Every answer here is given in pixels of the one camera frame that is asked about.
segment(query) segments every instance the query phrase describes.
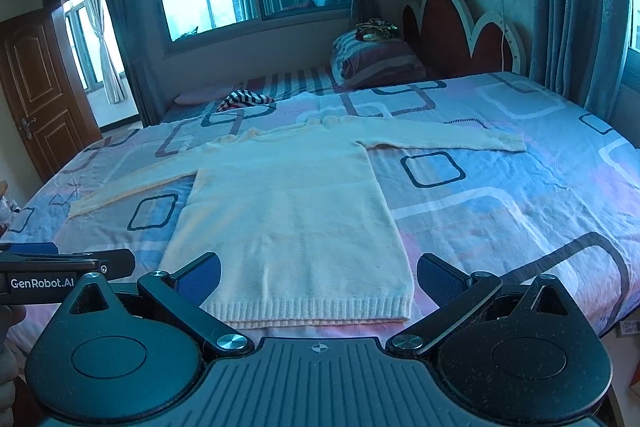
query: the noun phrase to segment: metal screw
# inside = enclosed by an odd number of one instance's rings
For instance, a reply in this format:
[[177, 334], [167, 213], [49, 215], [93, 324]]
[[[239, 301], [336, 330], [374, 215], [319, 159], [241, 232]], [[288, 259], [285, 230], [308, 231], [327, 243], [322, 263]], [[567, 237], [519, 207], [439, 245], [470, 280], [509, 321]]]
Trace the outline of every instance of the metal screw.
[[412, 351], [422, 346], [424, 341], [417, 335], [396, 335], [391, 339], [391, 343], [403, 351]]
[[224, 349], [225, 351], [240, 351], [246, 347], [248, 341], [246, 337], [242, 335], [230, 333], [229, 335], [222, 335], [216, 340], [216, 344], [218, 344], [220, 349]]

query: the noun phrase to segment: black and white striped fabric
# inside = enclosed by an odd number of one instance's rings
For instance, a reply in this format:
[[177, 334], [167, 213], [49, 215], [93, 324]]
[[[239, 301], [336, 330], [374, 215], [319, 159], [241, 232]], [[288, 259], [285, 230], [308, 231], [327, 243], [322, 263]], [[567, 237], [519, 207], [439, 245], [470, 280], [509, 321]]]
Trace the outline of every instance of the black and white striped fabric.
[[229, 93], [225, 100], [220, 103], [216, 112], [226, 111], [229, 109], [238, 109], [240, 107], [252, 107], [254, 105], [265, 105], [273, 103], [275, 100], [270, 96], [258, 94], [247, 89], [238, 89]]

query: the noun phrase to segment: circular cap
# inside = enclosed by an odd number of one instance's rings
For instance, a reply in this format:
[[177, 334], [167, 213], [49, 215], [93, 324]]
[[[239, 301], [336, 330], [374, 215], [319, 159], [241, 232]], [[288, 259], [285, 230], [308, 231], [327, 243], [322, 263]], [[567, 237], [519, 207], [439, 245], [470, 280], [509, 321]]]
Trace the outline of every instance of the circular cap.
[[81, 344], [71, 355], [76, 371], [90, 378], [120, 378], [146, 359], [145, 346], [128, 337], [99, 337]]
[[545, 380], [566, 365], [564, 351], [549, 341], [522, 337], [502, 341], [491, 353], [495, 365], [512, 377]]
[[238, 335], [237, 333], [231, 333], [229, 335], [222, 335], [217, 341], [218, 347], [225, 351], [240, 351], [244, 349], [248, 341], [246, 337]]
[[410, 351], [418, 349], [424, 344], [424, 341], [417, 335], [396, 335], [391, 339], [391, 344], [398, 349]]

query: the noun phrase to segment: hand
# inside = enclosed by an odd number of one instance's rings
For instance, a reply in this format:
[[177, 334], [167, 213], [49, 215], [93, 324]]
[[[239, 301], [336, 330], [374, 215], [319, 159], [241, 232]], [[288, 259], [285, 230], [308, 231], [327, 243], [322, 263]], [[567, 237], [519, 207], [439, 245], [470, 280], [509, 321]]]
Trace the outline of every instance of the hand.
[[[26, 314], [24, 306], [0, 306], [0, 331], [23, 321]], [[12, 427], [14, 412], [11, 407], [15, 400], [14, 379], [18, 376], [18, 364], [11, 349], [2, 344], [0, 347], [0, 427]]]

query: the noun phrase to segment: door panel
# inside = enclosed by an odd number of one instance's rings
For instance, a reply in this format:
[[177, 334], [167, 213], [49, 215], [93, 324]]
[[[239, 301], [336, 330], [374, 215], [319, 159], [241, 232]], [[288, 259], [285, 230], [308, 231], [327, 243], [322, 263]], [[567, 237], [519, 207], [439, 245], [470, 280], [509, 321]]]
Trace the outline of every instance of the door panel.
[[73, 62], [62, 7], [0, 23], [0, 83], [43, 181], [102, 138]]

